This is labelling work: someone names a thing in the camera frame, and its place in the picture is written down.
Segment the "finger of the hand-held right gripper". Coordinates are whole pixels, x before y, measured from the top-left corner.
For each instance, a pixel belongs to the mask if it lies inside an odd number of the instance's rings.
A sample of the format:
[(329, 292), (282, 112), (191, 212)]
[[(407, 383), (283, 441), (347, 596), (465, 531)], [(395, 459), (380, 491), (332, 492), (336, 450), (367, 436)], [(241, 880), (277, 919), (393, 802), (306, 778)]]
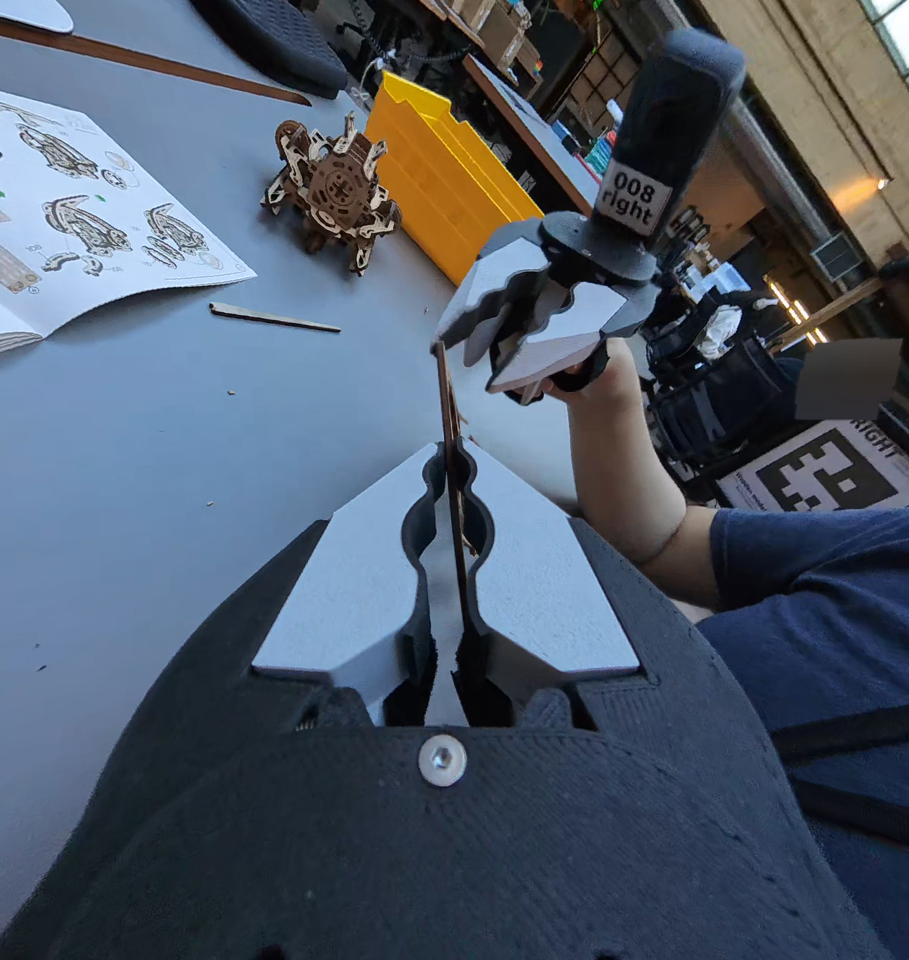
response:
[(579, 366), (603, 341), (605, 325), (628, 304), (621, 292), (601, 284), (579, 282), (565, 305), (542, 325), (525, 333), (486, 385), (488, 394), (515, 393), (530, 402), (544, 381)]
[(549, 267), (538, 224), (497, 228), (444, 308), (433, 343), (446, 351), (463, 345), (463, 365), (476, 366), (531, 311)]

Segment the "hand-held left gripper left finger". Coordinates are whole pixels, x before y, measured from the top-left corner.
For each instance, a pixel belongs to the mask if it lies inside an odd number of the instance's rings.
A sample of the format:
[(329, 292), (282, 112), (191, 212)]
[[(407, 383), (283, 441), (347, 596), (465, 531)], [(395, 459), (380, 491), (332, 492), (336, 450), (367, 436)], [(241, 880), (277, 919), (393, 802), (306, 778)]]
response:
[(351, 689), (376, 726), (435, 649), (421, 557), (437, 536), (429, 443), (337, 510), (256, 652), (264, 676)]

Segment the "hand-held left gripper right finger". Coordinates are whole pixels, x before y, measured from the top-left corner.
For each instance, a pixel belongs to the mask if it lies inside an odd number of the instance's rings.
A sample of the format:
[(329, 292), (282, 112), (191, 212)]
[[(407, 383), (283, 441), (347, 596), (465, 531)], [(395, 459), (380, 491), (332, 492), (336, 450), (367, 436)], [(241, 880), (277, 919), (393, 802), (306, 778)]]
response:
[(580, 692), (635, 677), (638, 655), (572, 519), (472, 441), (457, 442), (465, 537), (476, 558), (452, 683), (469, 727), (510, 727), (543, 690), (576, 727), (597, 727)]

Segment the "long wooden model part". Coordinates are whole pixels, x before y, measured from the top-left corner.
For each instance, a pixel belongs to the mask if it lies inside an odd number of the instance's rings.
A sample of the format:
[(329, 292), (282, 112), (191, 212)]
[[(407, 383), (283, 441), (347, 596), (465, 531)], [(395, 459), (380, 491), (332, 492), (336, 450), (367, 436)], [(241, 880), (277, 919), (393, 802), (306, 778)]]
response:
[(458, 448), (458, 441), (461, 438), (461, 413), (458, 408), (444, 345), (440, 342), (434, 343), (431, 352), (437, 366), (448, 508), (464, 636), (466, 639), (476, 638), (478, 631), (474, 624), (469, 601), (469, 588), (472, 586), (469, 572), (474, 559), (477, 558), (477, 553), (472, 542), (465, 536), (464, 497), (461, 486), (461, 461)]

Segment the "partly built wooden model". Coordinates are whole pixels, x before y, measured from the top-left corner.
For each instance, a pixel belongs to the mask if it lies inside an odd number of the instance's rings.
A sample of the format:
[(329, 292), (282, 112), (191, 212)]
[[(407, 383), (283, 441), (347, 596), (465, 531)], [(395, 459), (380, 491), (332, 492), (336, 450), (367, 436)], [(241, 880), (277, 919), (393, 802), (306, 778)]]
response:
[(346, 246), (352, 251), (350, 271), (362, 277), (378, 238), (399, 232), (403, 222), (398, 203), (377, 173), (387, 141), (369, 140), (352, 111), (338, 136), (288, 120), (276, 128), (274, 138), (283, 165), (260, 205), (278, 215), (290, 204), (303, 216), (304, 250), (315, 254), (329, 242)]

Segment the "person's right hand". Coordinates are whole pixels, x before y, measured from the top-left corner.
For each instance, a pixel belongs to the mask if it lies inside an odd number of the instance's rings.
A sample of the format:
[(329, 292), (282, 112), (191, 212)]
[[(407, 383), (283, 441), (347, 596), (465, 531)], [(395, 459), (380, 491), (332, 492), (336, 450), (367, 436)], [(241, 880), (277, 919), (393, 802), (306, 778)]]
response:
[(643, 409), (642, 389), (629, 341), (605, 342), (606, 363), (598, 377), (581, 390), (562, 390), (557, 377), (547, 378), (542, 393), (568, 407), (568, 413), (621, 416)]

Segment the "yellow plastic bin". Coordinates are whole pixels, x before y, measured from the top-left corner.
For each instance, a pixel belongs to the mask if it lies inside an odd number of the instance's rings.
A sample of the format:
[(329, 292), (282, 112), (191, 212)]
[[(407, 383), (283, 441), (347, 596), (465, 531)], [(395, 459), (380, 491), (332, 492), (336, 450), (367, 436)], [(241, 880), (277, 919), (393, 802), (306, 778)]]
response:
[(365, 136), (386, 142), (376, 171), (403, 229), (455, 285), (497, 228), (543, 215), (451, 102), (410, 80), (383, 73)]

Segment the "black bag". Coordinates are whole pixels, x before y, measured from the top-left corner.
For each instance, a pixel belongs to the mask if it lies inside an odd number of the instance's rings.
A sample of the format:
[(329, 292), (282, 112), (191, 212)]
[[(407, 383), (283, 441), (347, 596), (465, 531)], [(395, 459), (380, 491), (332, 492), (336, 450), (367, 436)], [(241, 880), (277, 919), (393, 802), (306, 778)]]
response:
[(803, 365), (772, 356), (756, 337), (736, 343), (682, 386), (654, 395), (661, 450), (700, 468), (768, 441), (796, 419)]

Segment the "pointed wooden stick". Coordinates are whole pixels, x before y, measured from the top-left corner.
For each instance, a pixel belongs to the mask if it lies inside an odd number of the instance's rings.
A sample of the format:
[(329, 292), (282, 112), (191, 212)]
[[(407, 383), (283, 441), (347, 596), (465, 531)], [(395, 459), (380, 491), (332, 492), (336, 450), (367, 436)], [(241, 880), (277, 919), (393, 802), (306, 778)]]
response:
[(298, 330), (310, 330), (330, 334), (341, 334), (341, 328), (328, 323), (322, 323), (311, 320), (290, 318), (271, 314), (266, 311), (258, 311), (222, 302), (210, 302), (208, 304), (209, 312), (217, 317), (224, 319), (235, 319), (246, 322), (262, 323), (271, 326), (292, 328)]

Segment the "black-and-white tag board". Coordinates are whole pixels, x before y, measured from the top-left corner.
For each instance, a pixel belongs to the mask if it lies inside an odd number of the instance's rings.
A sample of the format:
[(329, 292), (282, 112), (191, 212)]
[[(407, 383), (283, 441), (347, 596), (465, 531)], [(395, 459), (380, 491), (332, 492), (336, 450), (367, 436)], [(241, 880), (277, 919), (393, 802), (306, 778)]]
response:
[(821, 421), (715, 482), (736, 509), (909, 507), (909, 453), (876, 423)]

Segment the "black seat cushion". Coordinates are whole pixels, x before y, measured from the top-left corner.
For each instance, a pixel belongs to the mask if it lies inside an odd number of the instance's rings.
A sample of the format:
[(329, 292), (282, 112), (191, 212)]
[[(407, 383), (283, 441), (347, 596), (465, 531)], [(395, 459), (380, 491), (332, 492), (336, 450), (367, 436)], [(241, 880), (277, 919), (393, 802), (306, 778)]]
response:
[(288, 1), (192, 1), (232, 51), (291, 90), (334, 100), (348, 72), (316, 24)]

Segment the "brown wooden strip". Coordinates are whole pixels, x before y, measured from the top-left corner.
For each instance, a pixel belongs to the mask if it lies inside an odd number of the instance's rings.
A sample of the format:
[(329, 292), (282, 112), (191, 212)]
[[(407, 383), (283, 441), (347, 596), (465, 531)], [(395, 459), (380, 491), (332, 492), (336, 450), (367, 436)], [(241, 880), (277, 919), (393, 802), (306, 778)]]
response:
[(129, 66), (159, 75), (190, 80), (210, 87), (236, 90), (280, 102), (304, 107), (313, 105), (306, 96), (292, 89), (224, 74), (220, 71), (185, 64), (155, 54), (130, 50), (123, 46), (83, 35), (53, 33), (40, 27), (17, 23), (1, 17), (0, 38), (87, 57), (103, 63)]

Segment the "open instruction booklet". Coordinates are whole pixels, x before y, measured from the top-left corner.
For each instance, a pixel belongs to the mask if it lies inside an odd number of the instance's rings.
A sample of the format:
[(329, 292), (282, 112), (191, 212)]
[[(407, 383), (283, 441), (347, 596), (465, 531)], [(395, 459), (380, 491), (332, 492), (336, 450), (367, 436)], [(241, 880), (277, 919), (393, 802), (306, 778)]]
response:
[(86, 114), (0, 90), (0, 354), (131, 296), (256, 276)]

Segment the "white mat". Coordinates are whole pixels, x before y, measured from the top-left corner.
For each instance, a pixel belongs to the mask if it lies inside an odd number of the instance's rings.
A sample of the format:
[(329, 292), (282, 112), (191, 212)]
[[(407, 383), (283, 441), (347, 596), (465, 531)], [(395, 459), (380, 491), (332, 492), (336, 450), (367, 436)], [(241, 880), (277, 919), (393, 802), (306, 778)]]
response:
[(0, 19), (53, 35), (70, 35), (75, 23), (58, 1), (0, 1)]

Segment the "wall air conditioner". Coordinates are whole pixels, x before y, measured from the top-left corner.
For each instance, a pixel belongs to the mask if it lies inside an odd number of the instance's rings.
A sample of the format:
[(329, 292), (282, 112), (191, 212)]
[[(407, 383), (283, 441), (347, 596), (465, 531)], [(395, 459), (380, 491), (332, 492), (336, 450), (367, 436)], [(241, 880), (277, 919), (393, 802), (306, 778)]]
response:
[(832, 234), (810, 251), (824, 278), (833, 284), (858, 284), (873, 276), (863, 249), (847, 230)]

